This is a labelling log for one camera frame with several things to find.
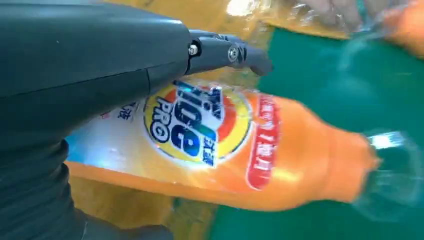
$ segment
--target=green mat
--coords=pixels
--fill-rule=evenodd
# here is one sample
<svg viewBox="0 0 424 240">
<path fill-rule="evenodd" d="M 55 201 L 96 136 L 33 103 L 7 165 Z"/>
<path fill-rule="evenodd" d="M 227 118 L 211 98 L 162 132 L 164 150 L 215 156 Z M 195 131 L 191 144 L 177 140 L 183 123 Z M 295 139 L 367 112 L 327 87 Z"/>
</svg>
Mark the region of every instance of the green mat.
<svg viewBox="0 0 424 240">
<path fill-rule="evenodd" d="M 269 55 L 275 71 L 262 78 L 261 91 L 298 100 L 347 130 L 405 131 L 424 149 L 424 62 L 385 42 L 347 43 L 282 29 Z M 210 239 L 422 239 L 421 202 L 395 223 L 368 220 L 330 201 L 283 212 L 220 207 Z"/>
</svg>

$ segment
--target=tide logo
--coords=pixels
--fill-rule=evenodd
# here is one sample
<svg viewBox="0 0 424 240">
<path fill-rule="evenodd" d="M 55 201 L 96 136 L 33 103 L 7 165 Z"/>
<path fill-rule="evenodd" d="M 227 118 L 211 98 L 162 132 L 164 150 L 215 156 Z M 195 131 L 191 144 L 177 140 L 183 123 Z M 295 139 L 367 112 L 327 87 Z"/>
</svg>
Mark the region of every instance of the tide logo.
<svg viewBox="0 0 424 240">
<path fill-rule="evenodd" d="M 149 97 L 143 110 L 152 144 L 180 163 L 215 167 L 243 145 L 251 128 L 247 100 L 220 86 L 174 81 Z"/>
</svg>

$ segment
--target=orange plastic bottle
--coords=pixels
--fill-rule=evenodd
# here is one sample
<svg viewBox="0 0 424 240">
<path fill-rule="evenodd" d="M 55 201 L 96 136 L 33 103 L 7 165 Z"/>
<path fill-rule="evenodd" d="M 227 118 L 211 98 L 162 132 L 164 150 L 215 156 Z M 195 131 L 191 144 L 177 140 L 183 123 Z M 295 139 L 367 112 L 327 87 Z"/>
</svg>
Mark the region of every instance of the orange plastic bottle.
<svg viewBox="0 0 424 240">
<path fill-rule="evenodd" d="M 299 102 L 205 82 L 175 81 L 68 141 L 74 176 L 261 211 L 353 202 L 380 162 Z"/>
<path fill-rule="evenodd" d="M 424 0 L 411 0 L 405 9 L 391 10 L 384 22 L 393 29 L 391 40 L 424 58 Z"/>
</svg>

